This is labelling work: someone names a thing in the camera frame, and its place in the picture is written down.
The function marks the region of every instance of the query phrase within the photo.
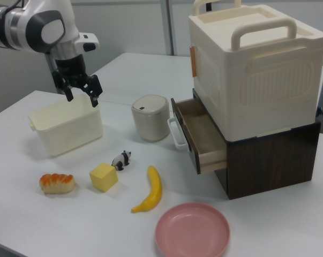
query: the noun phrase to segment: container handle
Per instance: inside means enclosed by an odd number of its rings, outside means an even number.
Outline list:
[[[231,49],[236,51],[240,48],[241,37],[247,33],[264,31],[272,28],[288,28],[288,39],[295,39],[297,35],[297,24],[293,18],[273,18],[266,21],[253,22],[247,25],[238,26],[231,36]]]
[[[177,136],[175,135],[174,127],[171,126],[172,122],[176,122],[178,131],[179,131],[180,135],[183,138],[183,142],[178,142]],[[181,128],[179,128],[179,125],[177,123],[177,119],[175,117],[169,118],[167,120],[167,124],[168,124],[168,127],[170,128],[170,132],[171,132],[171,135],[173,137],[173,141],[174,141],[174,144],[175,144],[176,148],[179,149],[179,150],[183,150],[183,149],[189,150],[189,147],[188,147],[188,145],[186,143],[186,140],[184,140],[185,136],[183,135],[183,132],[182,132]]]
[[[199,8],[203,4],[212,3],[212,2],[218,2],[220,0],[195,0],[193,3],[193,16],[199,15]],[[235,7],[241,7],[241,0],[234,0]]]

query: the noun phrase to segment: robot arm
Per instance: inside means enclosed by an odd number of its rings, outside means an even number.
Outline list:
[[[72,87],[87,93],[95,107],[103,92],[96,75],[88,76],[83,54],[99,47],[97,37],[79,33],[70,0],[30,0],[17,7],[0,5],[0,47],[40,52],[55,60],[55,86],[73,99]]]

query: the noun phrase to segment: plastic plate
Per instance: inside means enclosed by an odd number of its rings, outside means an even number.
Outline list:
[[[178,205],[162,215],[155,228],[155,241],[165,256],[220,256],[230,238],[226,218],[203,203]]]

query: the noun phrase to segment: yellow sponge cube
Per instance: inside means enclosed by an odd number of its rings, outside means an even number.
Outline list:
[[[108,163],[101,163],[90,172],[92,185],[100,191],[106,192],[118,182],[115,167]]]

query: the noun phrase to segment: dark wooden cabinet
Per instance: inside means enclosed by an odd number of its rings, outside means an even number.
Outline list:
[[[320,123],[235,142],[226,141],[193,91],[172,108],[198,174],[214,171],[229,199],[310,181]]]

